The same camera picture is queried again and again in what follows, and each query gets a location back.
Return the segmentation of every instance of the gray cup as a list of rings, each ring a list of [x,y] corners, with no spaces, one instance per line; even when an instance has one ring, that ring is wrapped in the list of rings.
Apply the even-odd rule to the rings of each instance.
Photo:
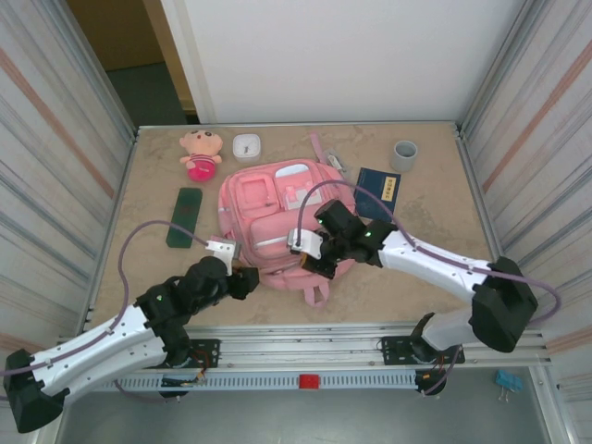
[[[409,141],[399,141],[395,144],[390,165],[395,171],[406,173],[413,167],[417,157],[417,145]]]

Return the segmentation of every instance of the doll face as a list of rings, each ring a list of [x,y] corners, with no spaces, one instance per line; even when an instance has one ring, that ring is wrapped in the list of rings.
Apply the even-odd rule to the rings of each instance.
[[[179,139],[189,154],[216,155],[222,149],[222,138],[207,130],[192,131]]]

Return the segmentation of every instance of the dark green case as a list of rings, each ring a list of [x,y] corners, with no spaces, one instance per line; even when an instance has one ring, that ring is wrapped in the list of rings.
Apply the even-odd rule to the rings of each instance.
[[[173,224],[181,225],[191,233],[195,232],[195,224],[197,224],[197,215],[200,213],[200,205],[202,204],[202,191],[199,188],[181,188],[179,196],[177,196],[177,203],[175,203],[175,210],[173,211]],[[169,228],[166,235],[166,245],[170,248],[190,248],[192,238],[180,231]]]

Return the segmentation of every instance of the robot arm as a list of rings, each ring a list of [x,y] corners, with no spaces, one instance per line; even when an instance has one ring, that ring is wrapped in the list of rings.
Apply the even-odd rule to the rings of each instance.
[[[304,269],[333,278],[340,261],[354,259],[410,273],[471,304],[448,314],[424,316],[411,335],[413,353],[421,362],[432,362],[451,346],[477,341],[511,352],[537,309],[537,299],[527,285],[470,271],[481,268],[521,276],[510,259],[501,257],[491,264],[416,239],[412,246],[395,225],[381,220],[366,225],[340,201],[324,204],[314,216],[328,234],[303,230],[298,242],[294,229],[288,237],[290,250],[302,255]],[[417,245],[469,265],[469,270],[420,253]]]
[[[15,351],[6,370],[44,364],[35,370],[6,376],[4,386],[20,433],[56,419],[64,405],[105,382],[162,363],[181,364],[191,342],[183,326],[193,315],[230,296],[244,300],[259,283],[256,268],[232,269],[236,243],[208,242],[213,256],[192,265],[184,277],[171,277],[148,289],[129,305],[113,329],[113,319],[53,349],[29,354]],[[108,335],[84,351],[57,359]]]

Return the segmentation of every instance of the pink backpack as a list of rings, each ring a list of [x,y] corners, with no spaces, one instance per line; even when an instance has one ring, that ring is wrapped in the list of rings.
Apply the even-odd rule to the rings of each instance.
[[[324,159],[316,134],[311,141],[317,156]],[[304,290],[304,299],[313,307],[323,307],[329,297],[328,280],[300,268],[300,256],[291,254],[288,233],[296,228],[298,210],[306,193],[319,182],[342,179],[332,166],[310,159],[288,160],[253,166],[228,176],[218,196],[218,219],[223,236],[241,245],[240,259],[259,268],[263,284],[279,290]],[[311,196],[304,209],[302,228],[319,229],[315,211],[331,199],[340,199],[355,210],[348,187],[326,185]],[[353,261],[339,264],[336,277]],[[315,288],[322,300],[315,301]]]

